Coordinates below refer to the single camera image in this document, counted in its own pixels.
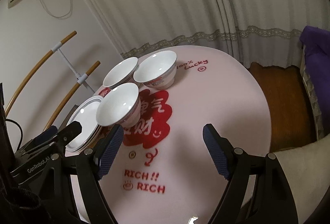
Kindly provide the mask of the large grey-rimmed plate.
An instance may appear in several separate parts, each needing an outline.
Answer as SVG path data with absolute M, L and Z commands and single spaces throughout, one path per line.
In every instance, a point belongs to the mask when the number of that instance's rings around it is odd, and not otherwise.
M 81 133 L 66 146 L 68 152 L 78 152 L 90 144 L 100 130 L 96 121 L 96 112 L 103 97 L 95 95 L 85 100 L 71 115 L 67 125 L 77 121 L 82 126 Z

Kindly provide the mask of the purple cloth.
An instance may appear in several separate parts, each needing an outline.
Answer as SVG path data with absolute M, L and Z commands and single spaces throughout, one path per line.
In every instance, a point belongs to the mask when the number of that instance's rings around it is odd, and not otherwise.
M 329 31 L 305 26 L 300 35 L 305 46 L 306 70 L 316 91 L 324 117 L 329 117 Z

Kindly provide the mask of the cream pleated curtain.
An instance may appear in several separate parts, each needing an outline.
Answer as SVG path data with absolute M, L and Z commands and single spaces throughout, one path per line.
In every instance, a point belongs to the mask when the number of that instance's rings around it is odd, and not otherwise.
M 85 0 L 124 58 L 212 47 L 244 66 L 299 65 L 305 26 L 329 29 L 329 0 Z

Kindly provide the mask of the small white bowl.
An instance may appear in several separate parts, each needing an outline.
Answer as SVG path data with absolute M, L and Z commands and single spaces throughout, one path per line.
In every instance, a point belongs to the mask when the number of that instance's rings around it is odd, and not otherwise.
M 154 53 L 139 64 L 133 78 L 137 83 L 154 89 L 167 89 L 176 75 L 177 54 L 166 50 Z

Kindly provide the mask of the beige cushion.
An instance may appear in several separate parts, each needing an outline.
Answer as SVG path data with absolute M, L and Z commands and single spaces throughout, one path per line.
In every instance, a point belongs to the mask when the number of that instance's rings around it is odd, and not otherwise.
M 294 198 L 298 223 L 312 216 L 329 188 L 329 136 L 303 147 L 272 153 Z

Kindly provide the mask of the white bowl grey band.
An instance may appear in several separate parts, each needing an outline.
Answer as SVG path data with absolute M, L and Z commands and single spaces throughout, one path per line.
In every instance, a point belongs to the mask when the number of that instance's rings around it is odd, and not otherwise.
M 134 72 L 138 68 L 138 58 L 131 57 L 114 66 L 106 75 L 103 86 L 114 89 L 123 83 L 135 83 Z
M 129 128 L 140 120 L 141 101 L 139 88 L 134 83 L 124 83 L 110 91 L 101 101 L 96 121 L 100 126 L 120 124 Z

